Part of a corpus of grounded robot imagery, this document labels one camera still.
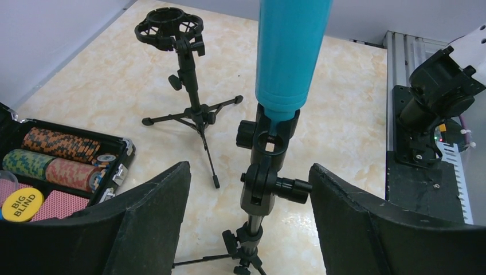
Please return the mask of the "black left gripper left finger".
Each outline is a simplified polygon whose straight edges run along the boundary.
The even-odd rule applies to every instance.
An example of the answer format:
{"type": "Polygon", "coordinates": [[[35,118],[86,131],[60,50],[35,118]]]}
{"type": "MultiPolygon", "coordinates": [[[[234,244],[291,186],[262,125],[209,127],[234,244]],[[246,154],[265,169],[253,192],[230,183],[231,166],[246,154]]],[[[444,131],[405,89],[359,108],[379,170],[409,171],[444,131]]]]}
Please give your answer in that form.
{"type": "Polygon", "coordinates": [[[171,274],[190,164],[63,219],[1,222],[2,274],[171,274]]]}

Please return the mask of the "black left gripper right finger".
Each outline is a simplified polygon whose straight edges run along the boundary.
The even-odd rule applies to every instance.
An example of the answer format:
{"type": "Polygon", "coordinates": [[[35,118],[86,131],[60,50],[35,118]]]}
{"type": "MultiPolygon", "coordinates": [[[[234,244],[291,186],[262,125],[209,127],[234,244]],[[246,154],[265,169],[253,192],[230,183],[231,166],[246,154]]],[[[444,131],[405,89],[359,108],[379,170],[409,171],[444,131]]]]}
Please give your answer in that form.
{"type": "Polygon", "coordinates": [[[485,227],[404,209],[317,163],[308,179],[327,274],[485,273],[485,227]]]}

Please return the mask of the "black tripod clip mic stand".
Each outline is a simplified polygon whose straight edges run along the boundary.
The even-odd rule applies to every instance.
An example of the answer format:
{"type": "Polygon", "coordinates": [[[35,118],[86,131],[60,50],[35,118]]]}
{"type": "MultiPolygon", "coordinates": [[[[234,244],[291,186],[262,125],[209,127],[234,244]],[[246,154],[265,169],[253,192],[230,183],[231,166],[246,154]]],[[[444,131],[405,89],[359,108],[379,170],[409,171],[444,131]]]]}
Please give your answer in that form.
{"type": "Polygon", "coordinates": [[[299,116],[300,110],[296,110],[289,120],[276,123],[266,116],[265,108],[258,105],[255,121],[240,122],[236,145],[251,150],[250,166],[240,178],[244,184],[240,206],[248,214],[248,220],[235,233],[222,232],[227,254],[175,262],[173,267],[232,258],[239,261],[234,274],[250,274],[250,266],[265,274],[258,245],[263,235],[262,220],[271,213],[275,197],[305,204],[312,191],[312,185],[306,181],[277,175],[283,167],[299,116]]]}

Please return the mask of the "blue toy microphone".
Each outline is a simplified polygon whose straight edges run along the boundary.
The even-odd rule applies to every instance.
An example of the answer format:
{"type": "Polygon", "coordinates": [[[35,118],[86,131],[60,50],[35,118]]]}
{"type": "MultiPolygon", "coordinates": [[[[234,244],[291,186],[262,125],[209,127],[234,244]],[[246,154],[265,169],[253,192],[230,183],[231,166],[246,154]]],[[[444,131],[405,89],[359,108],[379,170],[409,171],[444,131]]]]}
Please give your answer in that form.
{"type": "Polygon", "coordinates": [[[306,102],[332,1],[260,2],[255,95],[271,122],[294,118],[306,102]]]}

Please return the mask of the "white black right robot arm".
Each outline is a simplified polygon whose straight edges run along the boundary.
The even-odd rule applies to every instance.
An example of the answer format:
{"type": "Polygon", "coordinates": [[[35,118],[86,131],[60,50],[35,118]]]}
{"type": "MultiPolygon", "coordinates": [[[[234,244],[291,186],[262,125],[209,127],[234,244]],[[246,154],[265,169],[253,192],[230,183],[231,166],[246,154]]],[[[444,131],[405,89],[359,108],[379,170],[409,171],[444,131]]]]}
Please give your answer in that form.
{"type": "Polygon", "coordinates": [[[393,93],[393,151],[398,163],[435,167],[442,158],[434,132],[460,116],[485,90],[485,25],[457,38],[412,71],[393,93]]]}

